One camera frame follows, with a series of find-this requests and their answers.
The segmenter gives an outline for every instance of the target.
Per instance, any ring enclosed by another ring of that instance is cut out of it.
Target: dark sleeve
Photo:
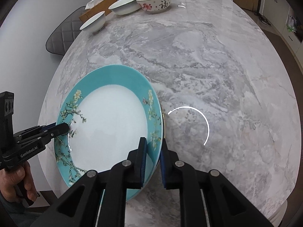
[[[41,215],[41,213],[25,212],[21,203],[8,202],[0,192],[0,201],[5,210],[18,227],[30,227],[30,225]]]

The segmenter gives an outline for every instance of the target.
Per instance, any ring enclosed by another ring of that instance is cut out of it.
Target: white plate center
[[[74,165],[98,172],[111,169],[137,149],[140,137],[147,137],[146,115],[138,97],[121,85],[106,85],[91,92],[74,114],[76,130],[69,139]]]

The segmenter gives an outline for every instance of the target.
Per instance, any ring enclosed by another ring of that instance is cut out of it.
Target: gray chair
[[[79,19],[85,11],[85,6],[78,8],[69,15],[49,36],[46,50],[52,54],[65,55],[73,41],[80,34],[83,22]]]

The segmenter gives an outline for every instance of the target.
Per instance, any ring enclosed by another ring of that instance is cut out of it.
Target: turquoise plate rim
[[[138,190],[138,189],[128,189],[128,191],[133,191],[133,194],[127,199],[127,200],[130,200],[130,199],[132,199],[133,197],[135,197],[135,196],[136,196],[136,195],[145,187],[145,185],[149,182],[150,178],[152,177],[152,175],[153,175],[153,173],[155,172],[155,169],[156,169],[156,167],[157,167],[157,165],[158,165],[158,161],[159,161],[160,153],[161,153],[161,148],[162,148],[163,132],[164,132],[162,109],[161,109],[161,105],[160,105],[160,102],[159,102],[157,93],[155,92],[154,88],[152,87],[150,81],[149,81],[141,72],[139,72],[138,70],[136,70],[136,69],[134,69],[134,68],[132,68],[132,67],[130,67],[130,66],[125,66],[125,65],[121,65],[121,64],[111,64],[111,65],[106,65],[106,66],[99,67],[99,68],[97,68],[97,69],[95,69],[95,70],[89,72],[89,73],[88,73],[87,75],[85,75],[83,78],[81,78],[81,79],[74,85],[74,87],[70,90],[70,92],[69,92],[68,95],[66,96],[66,98],[65,98],[65,100],[64,100],[64,102],[63,102],[63,104],[62,104],[62,106],[61,106],[61,108],[60,108],[60,111],[59,111],[59,114],[58,114],[58,117],[57,117],[57,122],[56,122],[56,124],[59,124],[59,123],[62,122],[61,113],[64,111],[64,105],[65,105],[65,103],[69,100],[69,98],[70,98],[69,96],[71,95],[71,93],[77,91],[77,89],[78,89],[77,85],[78,85],[85,77],[89,76],[89,75],[92,74],[93,72],[95,72],[95,71],[100,71],[101,69],[108,68],[108,67],[109,67],[109,68],[112,68],[112,67],[118,67],[118,68],[120,68],[120,67],[122,67],[122,68],[126,68],[126,69],[128,69],[128,70],[134,71],[134,72],[136,72],[136,74],[139,74],[139,75],[140,75],[140,78],[141,78],[143,81],[145,81],[145,83],[147,83],[149,89],[151,89],[152,95],[155,96],[155,98],[153,98],[153,104],[156,105],[157,108],[158,108],[157,111],[159,111],[158,115],[160,116],[159,118],[160,118],[160,122],[161,122],[161,124],[160,124],[160,127],[161,127],[161,128],[160,128],[160,129],[161,129],[161,134],[160,134],[160,136],[161,136],[161,137],[159,137],[159,138],[161,138],[161,140],[160,140],[159,144],[156,145],[156,147],[159,148],[159,151],[158,151],[158,154],[157,154],[157,156],[156,156],[156,158],[155,158],[155,162],[153,162],[152,170],[151,170],[150,174],[148,175],[148,178],[145,179],[144,185],[143,185],[143,187],[142,187],[141,189],[139,189],[139,190]],[[54,150],[55,150],[55,156],[56,156],[56,160],[57,160],[57,167],[58,167],[58,169],[59,169],[59,171],[60,171],[60,174],[61,174],[63,180],[65,181],[66,185],[67,185],[68,187],[70,187],[71,185],[70,185],[70,183],[68,183],[69,181],[68,181],[68,180],[66,179],[66,177],[63,175],[62,169],[60,169],[60,168],[62,168],[62,167],[66,167],[66,166],[65,166],[65,165],[59,165],[59,162],[60,162],[60,161],[58,161],[58,158],[57,158],[57,152],[56,152],[56,150],[57,150],[56,146],[57,146],[57,145],[56,145],[55,143],[56,143],[56,140],[55,140],[55,142],[54,142]]]

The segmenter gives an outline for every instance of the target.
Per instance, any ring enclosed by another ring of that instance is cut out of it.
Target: metal screw
[[[175,165],[176,165],[177,167],[182,167],[182,166],[184,166],[184,162],[181,161],[181,160],[178,160],[178,161],[175,162]]]
[[[123,166],[130,166],[131,165],[131,161],[130,160],[124,160],[123,162],[122,162],[122,165]]]
[[[96,176],[96,171],[94,171],[94,170],[90,170],[90,171],[88,171],[87,173],[86,173],[86,175],[88,176],[88,177],[94,177],[94,176]]]
[[[217,171],[217,170],[211,170],[211,171],[210,171],[210,175],[212,175],[213,177],[217,177],[217,176],[220,175],[220,172]]]

